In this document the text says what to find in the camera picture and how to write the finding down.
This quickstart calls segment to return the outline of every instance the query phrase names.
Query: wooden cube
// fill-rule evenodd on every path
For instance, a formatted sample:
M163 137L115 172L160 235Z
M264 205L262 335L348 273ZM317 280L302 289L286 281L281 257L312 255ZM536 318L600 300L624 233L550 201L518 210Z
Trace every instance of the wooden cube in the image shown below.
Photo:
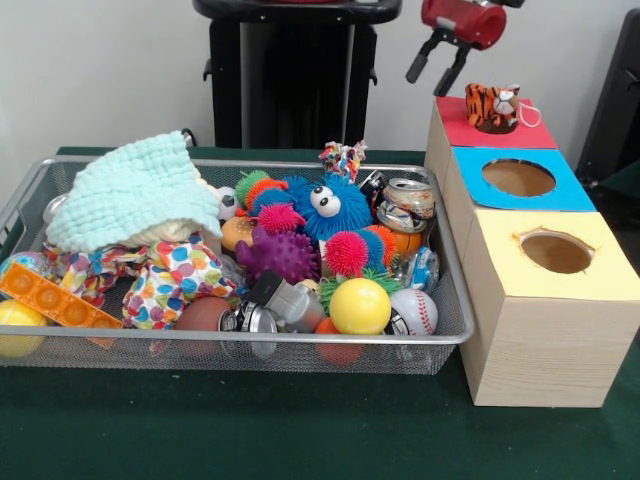
M467 245L474 403L600 407L640 326L640 279L601 215L480 210Z

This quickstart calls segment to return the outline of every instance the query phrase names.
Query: orange ball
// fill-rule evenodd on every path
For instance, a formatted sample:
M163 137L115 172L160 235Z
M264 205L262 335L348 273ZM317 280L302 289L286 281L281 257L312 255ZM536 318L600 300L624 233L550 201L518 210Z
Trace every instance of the orange ball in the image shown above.
M422 246L422 233L393 232L398 245L398 255L404 256L417 252Z
M316 327L315 333L325 335L340 335L338 329L333 325L331 317L326 317ZM355 363L364 353L364 345L337 345L321 343L316 345L316 351L327 362L345 367Z

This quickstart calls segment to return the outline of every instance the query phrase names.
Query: black machine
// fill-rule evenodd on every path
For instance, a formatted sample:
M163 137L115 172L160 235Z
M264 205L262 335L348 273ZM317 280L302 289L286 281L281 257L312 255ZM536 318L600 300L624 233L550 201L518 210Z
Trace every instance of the black machine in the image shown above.
M376 83L372 25L396 18L401 3L193 0L211 19L204 78L211 75L216 146L362 140Z

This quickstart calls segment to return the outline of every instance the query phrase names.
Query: orange toy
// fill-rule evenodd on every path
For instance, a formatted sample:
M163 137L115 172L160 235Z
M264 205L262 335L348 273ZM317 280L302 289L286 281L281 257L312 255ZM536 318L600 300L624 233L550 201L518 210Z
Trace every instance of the orange toy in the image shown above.
M326 335L340 335L333 325L331 317L322 320L316 327L315 333ZM330 343L316 345L316 351L327 362L339 367L346 367L355 363L364 352L364 345L335 345Z
M403 233L393 232L398 245L398 254L400 256L409 255L417 252L422 246L421 233Z
M14 263L0 280L0 290L64 327L122 328L122 322L71 292ZM114 339L89 339L109 348Z

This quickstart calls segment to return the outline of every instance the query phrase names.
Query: purple spiky ball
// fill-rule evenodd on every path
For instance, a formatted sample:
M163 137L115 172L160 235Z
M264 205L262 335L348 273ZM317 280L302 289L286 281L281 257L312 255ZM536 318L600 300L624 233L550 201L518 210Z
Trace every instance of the purple spiky ball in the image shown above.
M236 259L247 267L249 283L254 283L265 270L272 270L291 285L306 278L318 280L318 255L306 235L293 232L269 234L257 226L251 233L253 246L240 241Z

